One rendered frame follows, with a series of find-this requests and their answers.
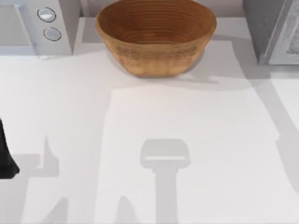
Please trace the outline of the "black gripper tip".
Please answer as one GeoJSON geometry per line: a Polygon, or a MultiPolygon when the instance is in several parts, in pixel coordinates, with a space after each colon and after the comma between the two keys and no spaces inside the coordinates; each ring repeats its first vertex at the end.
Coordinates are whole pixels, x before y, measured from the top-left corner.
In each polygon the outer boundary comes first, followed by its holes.
{"type": "Polygon", "coordinates": [[[19,172],[20,168],[9,152],[3,123],[0,119],[0,180],[13,179],[19,172]]]}

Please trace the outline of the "pale microwave oven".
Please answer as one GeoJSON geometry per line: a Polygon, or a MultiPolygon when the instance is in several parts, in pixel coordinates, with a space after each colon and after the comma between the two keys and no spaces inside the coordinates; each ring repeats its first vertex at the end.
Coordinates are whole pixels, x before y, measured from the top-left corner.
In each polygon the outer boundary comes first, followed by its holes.
{"type": "Polygon", "coordinates": [[[0,0],[0,56],[72,55],[81,13],[80,0],[0,0]],[[43,22],[37,10],[56,12],[53,22],[43,22]],[[47,40],[45,28],[57,28],[59,41],[47,40]]]}

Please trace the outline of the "round microwave knob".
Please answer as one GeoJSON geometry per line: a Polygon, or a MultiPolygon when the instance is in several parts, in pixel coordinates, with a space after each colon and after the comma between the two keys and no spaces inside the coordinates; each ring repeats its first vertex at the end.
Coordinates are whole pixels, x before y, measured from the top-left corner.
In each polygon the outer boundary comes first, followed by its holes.
{"type": "Polygon", "coordinates": [[[37,16],[43,22],[53,22],[57,17],[56,12],[49,7],[38,9],[37,16]]]}
{"type": "Polygon", "coordinates": [[[57,28],[54,28],[54,27],[45,28],[43,30],[43,35],[47,40],[53,41],[53,42],[59,41],[62,37],[61,32],[57,28]]]}

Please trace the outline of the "brown woven basket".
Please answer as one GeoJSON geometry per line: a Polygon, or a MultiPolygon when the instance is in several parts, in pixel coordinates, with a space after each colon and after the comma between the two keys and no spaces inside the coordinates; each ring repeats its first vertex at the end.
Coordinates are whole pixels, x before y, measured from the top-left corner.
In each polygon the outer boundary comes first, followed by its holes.
{"type": "Polygon", "coordinates": [[[113,58],[136,77],[174,77],[201,55],[217,26],[194,0],[118,0],[95,27],[113,58]]]}

